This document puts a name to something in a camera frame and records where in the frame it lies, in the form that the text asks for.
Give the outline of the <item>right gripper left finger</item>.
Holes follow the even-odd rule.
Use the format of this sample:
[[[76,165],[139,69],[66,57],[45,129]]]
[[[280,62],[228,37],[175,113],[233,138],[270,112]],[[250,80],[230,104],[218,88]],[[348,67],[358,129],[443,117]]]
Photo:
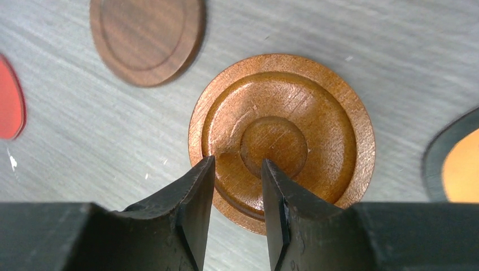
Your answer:
[[[2,270],[202,270],[215,158],[123,211],[96,203],[2,203]]]

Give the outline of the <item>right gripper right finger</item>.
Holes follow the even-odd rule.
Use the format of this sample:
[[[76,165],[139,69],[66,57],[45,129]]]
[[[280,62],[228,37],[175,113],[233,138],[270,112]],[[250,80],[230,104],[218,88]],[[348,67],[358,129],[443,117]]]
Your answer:
[[[478,205],[360,202],[342,209],[261,169],[272,270],[477,270]]]

